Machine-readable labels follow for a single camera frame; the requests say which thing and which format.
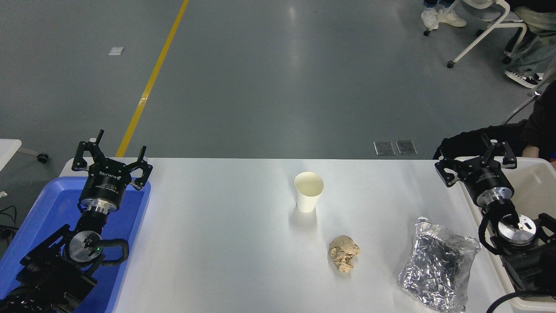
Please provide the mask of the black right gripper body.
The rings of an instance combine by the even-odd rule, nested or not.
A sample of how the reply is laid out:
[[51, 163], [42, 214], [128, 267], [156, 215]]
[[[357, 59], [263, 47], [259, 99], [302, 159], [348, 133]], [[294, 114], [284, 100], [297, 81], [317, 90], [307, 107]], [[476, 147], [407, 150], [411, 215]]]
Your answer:
[[510, 200], [513, 186], [496, 160], [483, 162], [479, 158], [463, 161], [460, 180], [472, 201]]

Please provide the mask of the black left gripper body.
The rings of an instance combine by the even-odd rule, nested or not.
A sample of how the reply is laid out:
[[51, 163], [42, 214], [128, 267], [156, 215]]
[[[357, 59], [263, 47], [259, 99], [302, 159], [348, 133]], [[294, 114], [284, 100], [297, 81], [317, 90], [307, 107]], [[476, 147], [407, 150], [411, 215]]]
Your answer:
[[94, 200], [120, 205], [127, 185], [131, 182], [130, 172], [124, 169], [125, 166], [125, 163], [112, 159], [93, 163], [79, 198], [81, 205], [91, 205]]

